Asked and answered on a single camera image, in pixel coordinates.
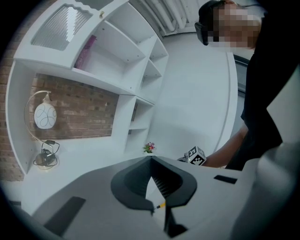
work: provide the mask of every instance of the table lamp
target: table lamp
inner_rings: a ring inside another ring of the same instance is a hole
[[[40,169],[42,170],[48,170],[52,167],[54,167],[55,165],[57,165],[57,158],[55,156],[55,154],[57,153],[58,149],[60,148],[59,143],[53,141],[53,140],[41,140],[38,137],[36,137],[31,130],[29,129],[27,122],[26,122],[26,110],[27,110],[27,106],[28,103],[30,102],[30,100],[37,94],[40,93],[46,93],[46,96],[43,99],[43,102],[37,106],[37,108],[34,111],[34,121],[37,125],[38,128],[40,129],[50,129],[54,126],[55,122],[56,122],[56,111],[55,108],[51,105],[51,99],[49,94],[51,93],[51,91],[38,91],[36,93],[34,93],[28,100],[28,102],[26,103],[25,109],[24,109],[24,121],[25,121],[25,125],[26,128],[28,130],[28,132],[31,134],[31,136],[33,136],[35,139],[37,139],[38,141],[40,141],[42,143],[42,147],[41,147],[41,153],[39,153],[35,160],[33,161],[34,165],[37,165]],[[51,151],[43,148],[43,146],[47,145],[48,147],[50,147]],[[54,152],[54,145],[58,145],[57,150]]]

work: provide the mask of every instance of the white shelf unit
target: white shelf unit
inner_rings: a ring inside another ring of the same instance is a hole
[[[64,5],[87,11],[92,16],[63,51],[32,45],[35,34]],[[102,11],[105,13],[101,18],[99,15]],[[74,68],[79,53],[91,35],[95,35],[97,40],[90,48],[82,70]],[[38,144],[26,132],[23,118],[19,117],[30,97],[35,73],[63,77],[119,94],[112,136],[60,141],[60,151],[64,151],[64,156],[68,151],[80,149],[80,146],[84,146],[85,151],[98,150],[103,156],[124,153],[133,156],[135,152],[142,153],[167,58],[168,54],[154,30],[128,0],[114,0],[99,11],[75,0],[58,0],[54,3],[23,38],[7,85],[7,130],[24,174],[28,173],[32,159],[40,151]],[[135,120],[131,122],[135,104]]]

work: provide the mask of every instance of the white lamp shade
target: white lamp shade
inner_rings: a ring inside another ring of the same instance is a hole
[[[55,108],[51,104],[43,102],[34,111],[34,121],[41,129],[52,128],[56,122]]]

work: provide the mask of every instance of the lamp base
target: lamp base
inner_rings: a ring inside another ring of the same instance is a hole
[[[56,157],[54,154],[47,157],[46,154],[39,153],[36,156],[35,165],[37,165],[39,167],[39,169],[48,170],[56,165],[54,162],[55,160],[56,160]]]

